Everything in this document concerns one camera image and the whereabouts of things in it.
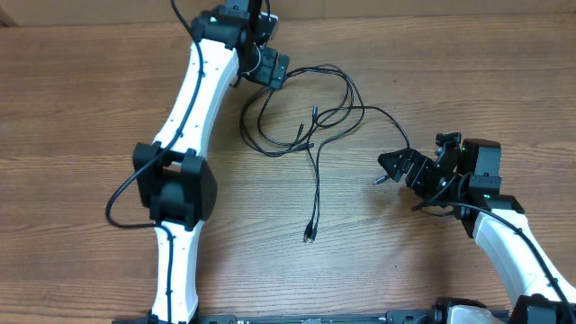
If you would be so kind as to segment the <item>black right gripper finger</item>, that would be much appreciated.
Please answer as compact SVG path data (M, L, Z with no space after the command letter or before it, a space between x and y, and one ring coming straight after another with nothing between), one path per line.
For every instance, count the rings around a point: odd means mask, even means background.
M383 176L383 181L393 180L394 182L398 183L401 180L401 178L410 171L412 165L415 162L415 159L413 162L408 162L405 164L386 165L382 162L382 155L380 155L378 157L378 162L385 171L385 175Z
M383 153L382 162L386 165L400 165L414 161L414 154L418 152L413 148L403 148L393 152Z

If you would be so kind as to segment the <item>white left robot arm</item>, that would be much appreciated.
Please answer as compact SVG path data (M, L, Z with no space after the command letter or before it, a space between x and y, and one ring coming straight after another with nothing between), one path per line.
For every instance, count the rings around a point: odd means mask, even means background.
M289 59L267 43L279 25L267 1L227 1L184 27L192 37L183 83L152 143L136 145L132 161L142 205L157 235L157 295L145 323L195 323L196 270L204 223L217 182L207 155L227 90L241 79L279 88Z

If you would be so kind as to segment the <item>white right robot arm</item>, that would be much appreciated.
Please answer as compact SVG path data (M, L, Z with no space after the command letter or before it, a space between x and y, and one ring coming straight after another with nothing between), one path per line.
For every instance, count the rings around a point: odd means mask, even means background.
M438 134L436 146L436 159L414 148L381 154L385 178L421 197L415 210L447 208L463 224L505 287L509 323L573 323L574 286L537 243L517 198L500 191L501 145L450 133Z

